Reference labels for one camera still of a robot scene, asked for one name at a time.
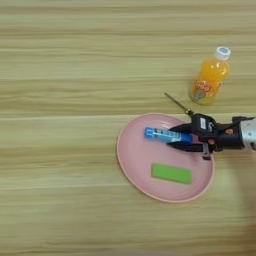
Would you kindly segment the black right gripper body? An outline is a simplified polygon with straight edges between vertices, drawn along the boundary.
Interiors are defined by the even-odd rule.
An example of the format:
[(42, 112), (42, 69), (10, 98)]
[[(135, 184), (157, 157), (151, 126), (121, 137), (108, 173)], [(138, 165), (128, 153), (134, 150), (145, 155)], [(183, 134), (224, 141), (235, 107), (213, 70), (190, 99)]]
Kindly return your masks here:
[(236, 116), (230, 124), (215, 125), (214, 138), (203, 143), (203, 159), (210, 160), (213, 152), (223, 150), (256, 151), (256, 117)]

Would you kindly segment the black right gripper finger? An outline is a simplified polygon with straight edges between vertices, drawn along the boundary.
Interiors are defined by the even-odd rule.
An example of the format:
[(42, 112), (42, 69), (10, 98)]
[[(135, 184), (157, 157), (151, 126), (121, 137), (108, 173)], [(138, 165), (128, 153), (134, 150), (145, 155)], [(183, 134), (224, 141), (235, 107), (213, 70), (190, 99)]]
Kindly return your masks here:
[(170, 131), (178, 132), (182, 134), (192, 134), (192, 124), (184, 123), (184, 124), (170, 128)]
[(175, 148), (177, 150), (185, 151), (185, 152), (202, 152), (203, 145), (202, 144), (191, 144), (186, 142), (172, 142), (168, 143), (168, 146)]

